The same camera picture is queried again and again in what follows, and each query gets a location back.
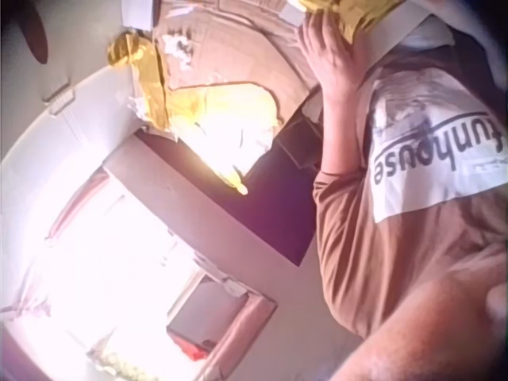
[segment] curtain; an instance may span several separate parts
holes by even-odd
[[[52,247],[65,229],[75,220],[83,207],[99,193],[110,181],[108,173],[100,167],[71,197],[51,226],[39,252],[34,253],[21,283],[17,297],[11,306],[4,307],[1,313],[14,313],[14,318],[24,314],[51,314],[51,302],[45,276],[51,260]]]

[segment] white wall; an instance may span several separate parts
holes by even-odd
[[[2,30],[2,158],[67,81],[75,86],[107,66],[106,48],[123,30],[121,0],[37,0],[48,62],[36,61],[17,23]]]
[[[294,266],[136,137],[130,137],[105,165],[169,229],[220,270],[278,303],[229,381],[316,381],[360,343],[329,314],[315,242],[302,265]]]

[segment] yellow plastic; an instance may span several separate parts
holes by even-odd
[[[153,126],[182,139],[228,185],[247,194],[241,182],[266,152],[279,130],[277,105],[263,87],[251,83],[169,90],[156,46],[124,33],[108,49],[112,66],[132,65]]]
[[[341,16],[339,29],[350,44],[358,28],[369,30],[404,0],[288,0],[301,10],[331,9]]]

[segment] man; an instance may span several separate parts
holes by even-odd
[[[324,102],[325,300],[367,339],[333,381],[482,379],[506,337],[504,128],[449,74],[446,33],[427,52],[410,36],[366,74],[362,36],[349,46],[335,17],[298,30]]]

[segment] hand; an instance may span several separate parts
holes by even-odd
[[[356,92],[366,71],[363,35],[355,36],[353,48],[342,37],[336,14],[326,10],[306,15],[298,43],[325,100],[342,102]]]

